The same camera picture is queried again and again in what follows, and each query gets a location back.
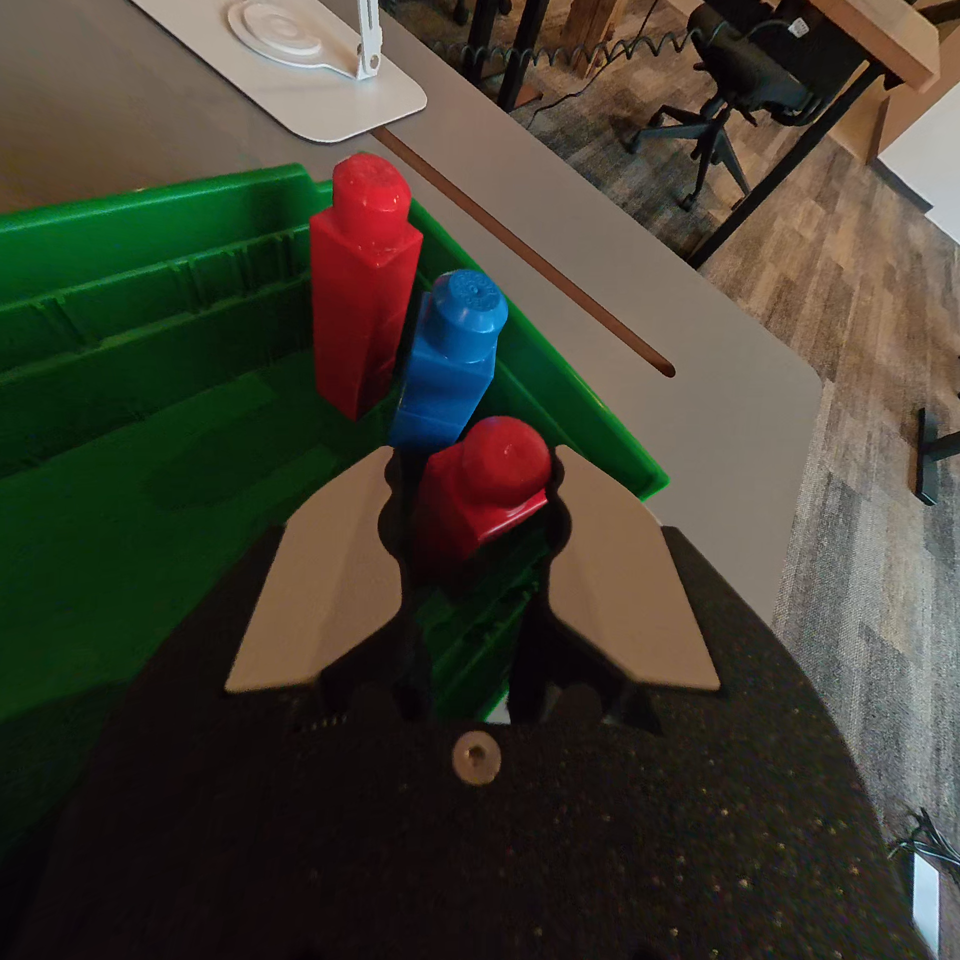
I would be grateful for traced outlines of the brown-top desk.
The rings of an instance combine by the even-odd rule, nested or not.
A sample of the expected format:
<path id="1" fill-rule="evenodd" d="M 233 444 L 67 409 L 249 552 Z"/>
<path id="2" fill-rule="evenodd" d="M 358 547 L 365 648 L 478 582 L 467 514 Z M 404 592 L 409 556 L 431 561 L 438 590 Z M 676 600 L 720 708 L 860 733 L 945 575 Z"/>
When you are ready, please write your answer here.
<path id="1" fill-rule="evenodd" d="M 686 263 L 695 270 L 743 226 L 807 156 L 828 136 L 877 78 L 918 93 L 931 90 L 941 78 L 941 37 L 930 20 L 933 7 L 917 8 L 903 1 L 814 1 L 812 6 L 863 50 L 866 66 L 846 84 L 829 106 L 746 198 L 702 243 Z"/>

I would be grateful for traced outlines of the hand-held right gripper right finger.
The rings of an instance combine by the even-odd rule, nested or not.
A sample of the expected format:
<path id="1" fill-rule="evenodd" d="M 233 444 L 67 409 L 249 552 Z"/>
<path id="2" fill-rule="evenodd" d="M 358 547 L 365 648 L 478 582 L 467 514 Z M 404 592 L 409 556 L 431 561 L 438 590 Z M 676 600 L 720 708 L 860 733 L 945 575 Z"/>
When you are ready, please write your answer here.
<path id="1" fill-rule="evenodd" d="M 552 615 L 631 682 L 720 690 L 660 522 L 571 447 L 558 445 L 555 455 L 569 534 L 549 566 Z"/>

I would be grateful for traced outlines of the black office chair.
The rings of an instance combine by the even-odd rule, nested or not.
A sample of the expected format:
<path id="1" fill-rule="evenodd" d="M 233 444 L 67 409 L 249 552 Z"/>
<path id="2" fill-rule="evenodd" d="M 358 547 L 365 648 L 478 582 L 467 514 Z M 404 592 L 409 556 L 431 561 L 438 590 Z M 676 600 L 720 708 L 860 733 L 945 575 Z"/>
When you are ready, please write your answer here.
<path id="1" fill-rule="evenodd" d="M 788 126 L 796 126 L 810 121 L 822 106 L 822 99 L 762 48 L 762 34 L 773 30 L 790 33 L 790 23 L 772 10 L 734 15 L 728 2 L 705 2 L 690 13 L 687 30 L 699 56 L 694 67 L 713 79 L 715 93 L 696 113 L 662 104 L 626 142 L 632 154 L 648 140 L 694 142 L 690 157 L 699 162 L 698 173 L 692 191 L 678 199 L 678 206 L 684 211 L 694 208 L 714 165 L 726 168 L 741 190 L 742 199 L 751 193 L 726 131 L 732 113 L 737 112 L 756 125 L 754 114 L 763 110 L 782 117 Z"/>

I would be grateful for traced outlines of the green plastic bin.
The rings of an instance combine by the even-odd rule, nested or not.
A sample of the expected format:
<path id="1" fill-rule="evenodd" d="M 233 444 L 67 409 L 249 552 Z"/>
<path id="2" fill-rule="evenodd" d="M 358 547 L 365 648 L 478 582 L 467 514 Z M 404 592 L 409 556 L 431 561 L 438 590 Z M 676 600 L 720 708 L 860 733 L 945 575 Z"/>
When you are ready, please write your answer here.
<path id="1" fill-rule="evenodd" d="M 2 859 L 179 624 L 388 442 L 315 387 L 298 164 L 2 217 Z"/>

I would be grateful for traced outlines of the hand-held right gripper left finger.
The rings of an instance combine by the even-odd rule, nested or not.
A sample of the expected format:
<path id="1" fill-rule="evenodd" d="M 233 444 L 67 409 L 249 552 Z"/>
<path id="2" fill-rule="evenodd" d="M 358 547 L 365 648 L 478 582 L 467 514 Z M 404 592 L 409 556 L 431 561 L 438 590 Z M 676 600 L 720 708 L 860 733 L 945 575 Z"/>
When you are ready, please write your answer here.
<path id="1" fill-rule="evenodd" d="M 394 618 L 402 573 L 380 532 L 392 496 L 382 445 L 287 520 L 224 684 L 228 694 L 312 683 Z"/>

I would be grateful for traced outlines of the blue block tower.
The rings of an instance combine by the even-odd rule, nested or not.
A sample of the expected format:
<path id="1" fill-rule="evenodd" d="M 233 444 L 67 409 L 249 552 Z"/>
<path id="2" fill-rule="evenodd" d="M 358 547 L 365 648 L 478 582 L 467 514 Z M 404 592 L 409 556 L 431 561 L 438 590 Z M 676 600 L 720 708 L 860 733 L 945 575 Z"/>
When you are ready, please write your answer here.
<path id="1" fill-rule="evenodd" d="M 433 453 L 454 445 L 489 389 L 506 297 L 479 270 L 440 275 L 422 295 L 388 443 Z"/>

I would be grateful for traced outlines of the red mega block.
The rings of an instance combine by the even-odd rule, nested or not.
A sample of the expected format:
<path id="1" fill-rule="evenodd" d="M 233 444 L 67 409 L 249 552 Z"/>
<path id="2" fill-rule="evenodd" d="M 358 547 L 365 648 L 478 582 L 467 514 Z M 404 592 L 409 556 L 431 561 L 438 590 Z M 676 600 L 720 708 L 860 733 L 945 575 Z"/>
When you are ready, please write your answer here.
<path id="1" fill-rule="evenodd" d="M 478 421 L 425 464 L 412 518 L 418 570 L 447 576 L 533 518 L 552 475 L 551 451 L 532 426 L 508 415 Z"/>

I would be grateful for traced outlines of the white document stand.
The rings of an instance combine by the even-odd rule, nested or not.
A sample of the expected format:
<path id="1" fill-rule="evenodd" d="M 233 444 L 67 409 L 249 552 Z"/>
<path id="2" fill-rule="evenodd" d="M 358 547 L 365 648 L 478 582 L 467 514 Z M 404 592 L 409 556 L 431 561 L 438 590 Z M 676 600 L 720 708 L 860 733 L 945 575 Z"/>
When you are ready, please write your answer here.
<path id="1" fill-rule="evenodd" d="M 340 143 L 426 107 L 426 92 L 383 54 L 377 1 L 356 2 L 356 24 L 317 1 L 134 5 L 307 141 Z"/>

